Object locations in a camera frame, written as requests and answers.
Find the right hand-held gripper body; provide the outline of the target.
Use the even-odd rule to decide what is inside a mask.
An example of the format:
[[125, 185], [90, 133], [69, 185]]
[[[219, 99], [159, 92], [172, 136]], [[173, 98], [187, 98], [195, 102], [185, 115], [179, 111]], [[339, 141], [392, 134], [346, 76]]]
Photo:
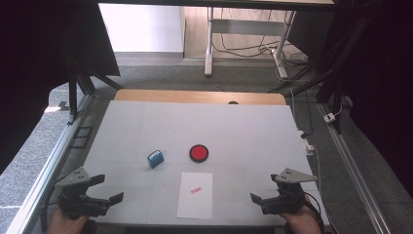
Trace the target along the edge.
[[295, 214], [303, 206], [310, 208], [311, 204], [306, 199], [301, 183], [317, 179], [315, 175], [308, 175], [290, 168], [284, 169], [279, 174], [280, 181], [275, 182], [279, 196], [267, 199], [269, 204], [261, 206], [262, 213], [264, 215]]

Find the white desk frame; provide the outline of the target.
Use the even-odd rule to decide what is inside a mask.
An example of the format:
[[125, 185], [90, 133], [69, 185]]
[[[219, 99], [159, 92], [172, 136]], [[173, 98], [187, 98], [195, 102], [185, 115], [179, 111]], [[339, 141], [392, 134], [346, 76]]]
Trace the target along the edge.
[[207, 7], [207, 45], [205, 58], [205, 77], [212, 75], [212, 36], [214, 33], [279, 36], [280, 42], [275, 49], [271, 49], [272, 58], [276, 64], [279, 77], [287, 78], [282, 64], [282, 49], [293, 22], [295, 11], [286, 11], [283, 21], [259, 21], [246, 19], [216, 19], [212, 7]]

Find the black curtain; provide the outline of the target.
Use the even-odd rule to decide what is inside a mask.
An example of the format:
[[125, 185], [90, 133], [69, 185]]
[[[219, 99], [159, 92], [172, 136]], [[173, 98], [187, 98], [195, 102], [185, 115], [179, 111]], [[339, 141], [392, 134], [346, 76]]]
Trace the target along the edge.
[[75, 70], [120, 74], [96, 2], [0, 0], [0, 174]]
[[310, 64], [324, 73], [355, 35], [350, 52], [319, 93], [353, 101], [350, 116], [413, 197], [413, 0], [332, 0], [332, 10], [305, 11], [298, 24], [323, 41]]

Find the person's left hand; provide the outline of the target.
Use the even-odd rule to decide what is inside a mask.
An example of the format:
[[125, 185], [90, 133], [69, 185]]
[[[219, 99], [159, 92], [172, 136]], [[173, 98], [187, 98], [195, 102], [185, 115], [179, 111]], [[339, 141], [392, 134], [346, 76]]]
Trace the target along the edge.
[[89, 218], [70, 219], [61, 209], [56, 209], [47, 228], [47, 234], [81, 234]]

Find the white paper sheet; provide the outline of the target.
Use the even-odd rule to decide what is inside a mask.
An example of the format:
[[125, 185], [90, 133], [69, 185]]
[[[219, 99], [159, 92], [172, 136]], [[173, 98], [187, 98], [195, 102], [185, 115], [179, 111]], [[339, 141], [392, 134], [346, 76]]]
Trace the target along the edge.
[[182, 173], [178, 218], [212, 218], [212, 179], [212, 174]]

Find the black floor socket frame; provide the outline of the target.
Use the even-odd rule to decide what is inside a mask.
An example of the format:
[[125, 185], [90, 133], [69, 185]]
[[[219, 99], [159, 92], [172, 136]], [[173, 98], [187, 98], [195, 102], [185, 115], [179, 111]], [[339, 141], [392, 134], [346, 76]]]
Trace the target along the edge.
[[75, 149], [85, 149], [93, 132], [93, 127], [81, 127], [79, 128], [71, 143], [71, 147]]

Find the aluminium rail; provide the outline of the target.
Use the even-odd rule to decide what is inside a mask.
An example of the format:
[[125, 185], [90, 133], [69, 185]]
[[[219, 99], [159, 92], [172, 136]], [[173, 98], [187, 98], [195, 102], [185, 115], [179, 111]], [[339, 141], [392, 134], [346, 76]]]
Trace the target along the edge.
[[23, 234], [32, 221], [33, 216], [37, 213], [41, 213], [41, 210], [43, 209], [42, 199], [48, 194], [48, 186], [52, 183], [56, 169], [58, 168], [65, 151], [79, 126], [84, 121], [87, 111], [93, 101], [94, 96], [85, 95], [78, 106], [79, 113], [75, 117], [70, 116], [69, 120], [65, 122], [59, 139], [51, 153], [48, 155], [42, 170], [34, 180], [24, 201], [19, 206], [16, 216], [4, 234]]
[[392, 234], [344, 137], [321, 120], [317, 140], [319, 189], [331, 225], [339, 234]]

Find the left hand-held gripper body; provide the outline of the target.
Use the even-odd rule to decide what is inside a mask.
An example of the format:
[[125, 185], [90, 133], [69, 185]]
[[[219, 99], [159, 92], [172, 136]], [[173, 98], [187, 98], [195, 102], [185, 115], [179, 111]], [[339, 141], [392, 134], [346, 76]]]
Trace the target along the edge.
[[56, 184], [56, 187], [61, 189], [58, 206], [70, 218], [106, 215], [111, 207], [108, 199], [92, 198], [87, 194], [91, 178], [92, 176], [80, 167]]

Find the blue transparent stamp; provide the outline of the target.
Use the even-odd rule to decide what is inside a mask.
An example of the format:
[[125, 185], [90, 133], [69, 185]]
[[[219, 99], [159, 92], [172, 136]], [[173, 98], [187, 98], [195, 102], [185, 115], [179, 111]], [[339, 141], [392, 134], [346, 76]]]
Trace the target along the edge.
[[155, 169], [165, 161], [161, 150], [156, 150], [147, 156], [148, 165], [151, 169]]

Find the white power strip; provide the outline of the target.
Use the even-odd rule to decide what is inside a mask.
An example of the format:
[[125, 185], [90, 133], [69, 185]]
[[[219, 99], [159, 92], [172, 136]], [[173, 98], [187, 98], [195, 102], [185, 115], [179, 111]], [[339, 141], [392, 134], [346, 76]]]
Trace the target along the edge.
[[303, 144], [303, 149], [306, 155], [311, 156], [314, 154], [314, 147], [308, 142], [307, 135], [303, 131], [299, 131], [298, 135], [300, 136]]

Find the wooden table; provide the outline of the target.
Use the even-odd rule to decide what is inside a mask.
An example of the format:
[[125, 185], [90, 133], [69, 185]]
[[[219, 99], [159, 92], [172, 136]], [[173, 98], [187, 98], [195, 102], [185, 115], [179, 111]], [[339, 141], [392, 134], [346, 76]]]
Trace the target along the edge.
[[238, 104], [286, 105], [281, 94], [200, 92], [170, 90], [131, 90], [117, 92], [115, 100], [183, 102], [183, 103], [224, 103]]

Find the round red ink pad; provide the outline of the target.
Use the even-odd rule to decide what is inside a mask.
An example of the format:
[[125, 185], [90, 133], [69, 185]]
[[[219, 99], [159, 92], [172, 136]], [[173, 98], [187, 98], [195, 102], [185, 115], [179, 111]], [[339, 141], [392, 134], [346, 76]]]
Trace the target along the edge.
[[208, 158], [208, 149], [202, 144], [196, 144], [191, 147], [189, 156], [192, 161], [202, 163]]

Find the person's right hand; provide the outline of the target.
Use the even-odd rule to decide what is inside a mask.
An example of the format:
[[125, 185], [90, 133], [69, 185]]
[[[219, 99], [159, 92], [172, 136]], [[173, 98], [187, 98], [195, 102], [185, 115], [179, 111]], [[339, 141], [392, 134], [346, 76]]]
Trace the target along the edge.
[[297, 213], [281, 214], [294, 234], [321, 234], [318, 216], [307, 206], [303, 206]]

